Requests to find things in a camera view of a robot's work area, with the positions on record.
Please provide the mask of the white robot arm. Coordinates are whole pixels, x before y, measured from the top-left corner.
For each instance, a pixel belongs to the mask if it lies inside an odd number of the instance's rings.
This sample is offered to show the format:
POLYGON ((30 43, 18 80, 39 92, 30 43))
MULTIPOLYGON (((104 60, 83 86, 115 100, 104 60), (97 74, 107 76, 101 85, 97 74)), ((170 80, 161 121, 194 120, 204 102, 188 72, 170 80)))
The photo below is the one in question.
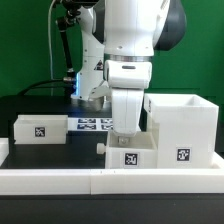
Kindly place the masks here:
POLYGON ((138 131, 154 52, 172 49, 185 34, 182 2, 98 0, 81 8, 80 25, 84 60, 75 96, 110 96, 113 133, 126 143, 138 131))

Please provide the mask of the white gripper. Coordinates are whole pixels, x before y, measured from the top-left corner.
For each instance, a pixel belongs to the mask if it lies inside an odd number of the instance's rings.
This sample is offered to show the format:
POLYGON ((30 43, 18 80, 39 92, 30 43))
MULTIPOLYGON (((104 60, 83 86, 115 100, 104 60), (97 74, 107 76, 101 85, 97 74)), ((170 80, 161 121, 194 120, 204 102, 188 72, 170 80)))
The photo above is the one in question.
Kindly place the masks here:
POLYGON ((143 90, 111 89, 113 131, 120 145, 128 144, 138 131, 143 95, 143 90))

